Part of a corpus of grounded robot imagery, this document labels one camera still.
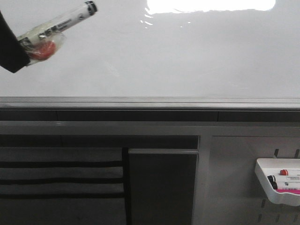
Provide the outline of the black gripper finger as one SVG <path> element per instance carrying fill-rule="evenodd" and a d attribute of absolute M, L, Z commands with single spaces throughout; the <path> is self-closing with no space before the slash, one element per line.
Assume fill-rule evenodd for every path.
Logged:
<path fill-rule="evenodd" d="M 11 73 L 16 73 L 30 63 L 26 51 L 19 44 L 16 36 L 0 14 L 0 66 Z"/>

